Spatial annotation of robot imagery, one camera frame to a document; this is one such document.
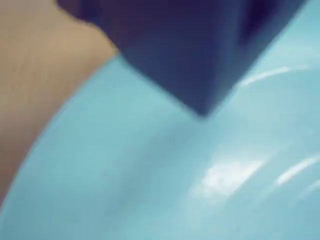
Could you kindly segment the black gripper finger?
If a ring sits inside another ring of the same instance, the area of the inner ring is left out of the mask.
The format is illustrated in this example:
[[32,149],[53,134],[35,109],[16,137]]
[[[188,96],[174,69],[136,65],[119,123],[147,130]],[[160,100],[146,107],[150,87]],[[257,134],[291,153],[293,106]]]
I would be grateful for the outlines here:
[[58,0],[135,69],[211,113],[303,8],[303,0]]

